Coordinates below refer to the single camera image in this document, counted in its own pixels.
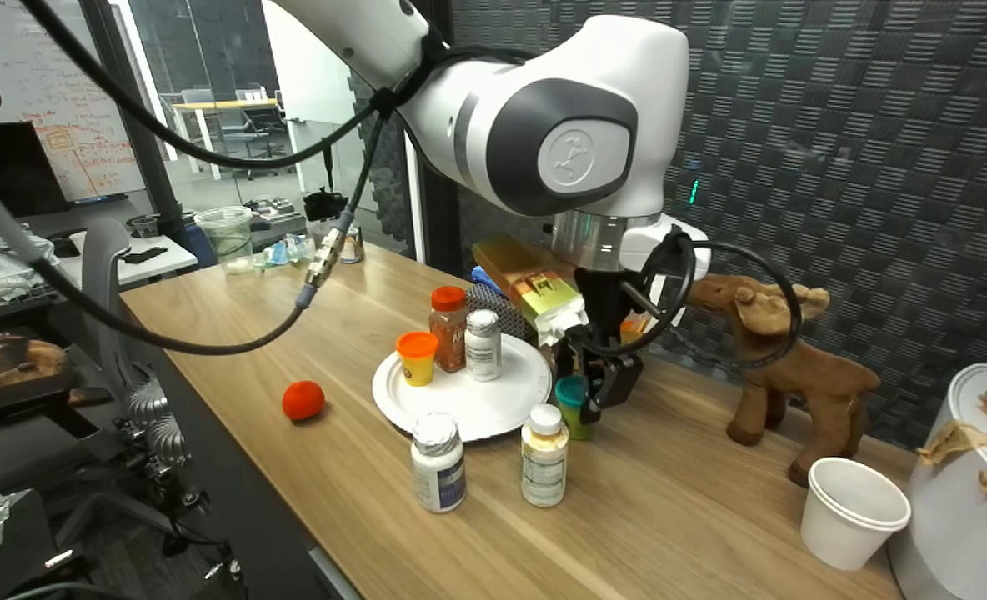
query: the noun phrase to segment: wooden tabletop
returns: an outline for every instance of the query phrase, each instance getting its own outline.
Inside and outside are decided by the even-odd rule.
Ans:
[[[271,330],[297,280],[211,268],[130,289],[125,307],[152,330],[225,343]],[[504,438],[465,448],[465,503],[427,515],[371,376],[397,333],[427,321],[437,285],[451,276],[367,248],[275,343],[170,356],[363,597],[898,597],[881,554],[840,573],[799,547],[804,491],[784,477],[799,429],[729,445],[732,389],[655,356],[571,450],[560,508],[522,503],[516,438]],[[306,427],[281,413],[281,389],[299,376],[331,397]],[[874,441],[860,461],[894,480],[912,465]]]

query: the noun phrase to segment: box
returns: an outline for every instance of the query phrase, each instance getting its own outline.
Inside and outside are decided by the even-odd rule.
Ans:
[[[571,285],[571,276],[562,276],[565,268],[545,249],[516,243],[511,237],[493,237],[472,243],[471,255],[536,330],[540,346],[553,346],[560,343],[562,330],[585,324],[581,289]]]

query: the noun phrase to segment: paper cup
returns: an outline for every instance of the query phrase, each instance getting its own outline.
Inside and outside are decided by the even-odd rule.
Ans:
[[[437,338],[427,330],[409,330],[397,338],[400,376],[409,388],[427,388],[433,381],[433,354],[437,354]]]
[[[910,519],[899,488],[858,461],[821,458],[805,488],[799,540],[836,570],[860,570]]]

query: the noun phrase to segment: red ball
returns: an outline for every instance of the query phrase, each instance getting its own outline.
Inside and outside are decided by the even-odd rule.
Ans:
[[[302,419],[319,417],[322,408],[327,408],[322,388],[314,383],[314,381],[294,381],[294,383],[283,389],[283,413],[286,413],[294,424],[302,424]]]

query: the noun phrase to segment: pill bottle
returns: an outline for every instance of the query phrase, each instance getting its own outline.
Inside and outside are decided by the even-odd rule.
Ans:
[[[493,310],[465,314],[464,365],[472,381],[500,376],[500,321]]]
[[[519,429],[519,491],[532,508],[555,508],[565,494],[565,427],[553,405],[536,405]]]
[[[465,471],[459,427],[447,413],[424,413],[413,427],[413,488],[430,515],[451,515],[464,503]]]
[[[464,328],[465,328],[465,289],[464,288],[437,288],[430,293],[430,333],[437,338],[437,366],[455,373],[464,366]]]

